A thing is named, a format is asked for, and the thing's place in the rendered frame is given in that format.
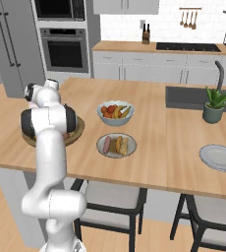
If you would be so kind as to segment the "wooden knife block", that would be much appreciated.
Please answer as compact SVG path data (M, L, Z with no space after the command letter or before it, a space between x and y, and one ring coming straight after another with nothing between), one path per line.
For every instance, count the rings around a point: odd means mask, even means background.
M150 28L149 24L143 24L142 28L142 44L149 44L150 42Z

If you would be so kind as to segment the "round wooden bowl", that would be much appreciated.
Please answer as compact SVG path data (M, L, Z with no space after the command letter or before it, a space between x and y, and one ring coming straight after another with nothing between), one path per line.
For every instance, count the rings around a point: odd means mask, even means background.
M71 132L69 134L69 138L65 140L65 145L69 146L72 145L83 133L85 129L85 123L84 121L79 117L78 118L78 125L76 127L76 130ZM29 136L22 134L23 139L31 146L36 146L36 140L31 139Z

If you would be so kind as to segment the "grey plate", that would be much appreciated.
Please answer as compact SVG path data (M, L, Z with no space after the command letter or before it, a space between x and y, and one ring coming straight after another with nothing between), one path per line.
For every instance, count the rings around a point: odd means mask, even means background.
M104 149L104 144L107 142L106 138L109 137L111 139L110 145L109 145L109 151L105 152L103 151ZM122 137L127 141L127 153L125 155L119 154L116 151L116 142L119 137ZM127 156L130 156L137 148L137 142L136 140L127 134L123 133L110 133L106 134L102 137L100 137L96 143L96 148L97 150L104 156L108 158L125 158Z
M199 157L207 166L226 172L226 147L206 145L199 150Z

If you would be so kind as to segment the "steel built-in oven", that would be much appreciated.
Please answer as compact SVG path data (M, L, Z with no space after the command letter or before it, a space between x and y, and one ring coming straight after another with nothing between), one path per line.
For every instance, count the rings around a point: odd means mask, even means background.
M46 69L87 73L85 29L40 29Z

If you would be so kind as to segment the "green plant in grey pot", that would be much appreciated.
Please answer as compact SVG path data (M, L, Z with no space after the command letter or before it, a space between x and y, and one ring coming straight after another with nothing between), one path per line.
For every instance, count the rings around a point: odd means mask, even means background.
M219 90L211 90L209 87L205 90L207 101L203 104L202 118L209 124L218 123L226 107L226 94L222 94Z

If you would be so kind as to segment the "black microwave oven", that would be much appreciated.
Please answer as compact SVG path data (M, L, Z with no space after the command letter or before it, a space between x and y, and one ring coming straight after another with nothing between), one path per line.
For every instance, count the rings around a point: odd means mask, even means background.
M40 19L85 19L84 0L34 0L37 16Z

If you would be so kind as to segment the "golden bread bun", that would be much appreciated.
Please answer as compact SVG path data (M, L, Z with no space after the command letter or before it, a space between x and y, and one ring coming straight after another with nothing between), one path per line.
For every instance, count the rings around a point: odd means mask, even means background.
M122 156L125 156L128 152L128 145L129 139L119 136L115 144L116 152Z

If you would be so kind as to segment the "orange fruit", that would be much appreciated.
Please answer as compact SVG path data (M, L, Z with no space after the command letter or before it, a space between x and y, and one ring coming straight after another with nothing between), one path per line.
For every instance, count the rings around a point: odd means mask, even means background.
M108 106L102 106L101 112L105 118L112 118L113 117L113 113L108 112Z

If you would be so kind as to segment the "white fruit bowl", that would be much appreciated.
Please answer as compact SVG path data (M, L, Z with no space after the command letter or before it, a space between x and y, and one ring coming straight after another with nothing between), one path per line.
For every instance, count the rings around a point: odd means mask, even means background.
M126 105L127 107L130 107L131 110L129 112L129 114L125 117L125 118L119 118L119 119L116 119L114 117L114 112L113 112L113 117L112 118L105 118L101 112L101 107L102 106L109 106L109 105L117 105L120 106L120 105ZM100 117L100 119L107 125L109 126L122 126L122 125L125 125L129 122L129 120L131 119L131 117L134 115L135 113L135 108L132 104L126 102L126 101L121 101L121 100L109 100L109 101L105 101L103 102L102 104L100 104L98 107L97 107L97 115Z

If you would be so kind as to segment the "grey fridge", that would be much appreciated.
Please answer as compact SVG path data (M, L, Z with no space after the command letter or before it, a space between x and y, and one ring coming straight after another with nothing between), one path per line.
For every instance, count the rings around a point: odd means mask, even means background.
M0 74L8 97L45 81L30 0L0 0Z

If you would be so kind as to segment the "black chair with grey seat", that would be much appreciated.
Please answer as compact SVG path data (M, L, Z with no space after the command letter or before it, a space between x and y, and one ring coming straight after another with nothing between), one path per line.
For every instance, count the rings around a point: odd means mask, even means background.
M226 200L181 194L172 224L173 240L179 220L189 220L193 233L190 252L200 247L226 252Z
M75 234L82 238L82 227L93 227L129 235L129 252L135 252L136 233L141 234L147 189L87 181L86 211L74 221Z

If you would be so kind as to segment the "black hob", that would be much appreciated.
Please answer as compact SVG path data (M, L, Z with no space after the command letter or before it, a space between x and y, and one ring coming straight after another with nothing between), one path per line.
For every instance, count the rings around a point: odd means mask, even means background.
M212 43L157 42L156 49L157 50L220 52L220 49L218 48L218 46Z

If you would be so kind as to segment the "dark grey tap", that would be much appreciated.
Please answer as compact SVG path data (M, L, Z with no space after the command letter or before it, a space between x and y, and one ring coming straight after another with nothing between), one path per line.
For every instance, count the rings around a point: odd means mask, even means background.
M223 68L223 66L221 65L221 63L218 60L215 60L214 63L215 63L216 67L219 70L219 80L218 80L218 84L217 84L217 89L216 90L218 92L220 92L221 89L222 89L223 81L224 81L224 68Z

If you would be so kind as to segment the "yellow banana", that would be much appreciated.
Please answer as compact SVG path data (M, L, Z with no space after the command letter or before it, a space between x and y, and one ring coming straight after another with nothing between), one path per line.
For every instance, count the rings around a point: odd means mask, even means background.
M120 105L114 110L114 117L116 119L125 118L129 114L130 110L131 108L126 105Z

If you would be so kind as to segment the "dark grey sink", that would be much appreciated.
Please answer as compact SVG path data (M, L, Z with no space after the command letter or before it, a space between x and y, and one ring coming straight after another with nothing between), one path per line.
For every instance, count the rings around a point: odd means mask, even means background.
M203 104L207 101L205 89L201 88L166 88L166 106L168 108L182 108L191 110L203 110Z

